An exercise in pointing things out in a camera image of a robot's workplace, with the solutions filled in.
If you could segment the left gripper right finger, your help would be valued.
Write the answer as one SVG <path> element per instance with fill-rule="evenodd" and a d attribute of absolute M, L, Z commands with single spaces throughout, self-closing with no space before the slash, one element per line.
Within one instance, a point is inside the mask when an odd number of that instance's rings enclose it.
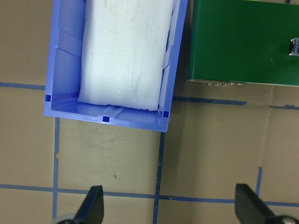
<path fill-rule="evenodd" d="M 247 184 L 236 184 L 235 214 L 241 224 L 279 224 L 276 216 Z"/>

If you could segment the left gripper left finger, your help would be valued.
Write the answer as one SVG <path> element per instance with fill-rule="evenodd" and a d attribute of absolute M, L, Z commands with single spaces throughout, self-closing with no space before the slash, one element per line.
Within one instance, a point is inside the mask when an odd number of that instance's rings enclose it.
<path fill-rule="evenodd" d="M 92 186 L 78 209 L 76 224 L 101 224 L 104 218 L 104 197 L 102 186 Z"/>

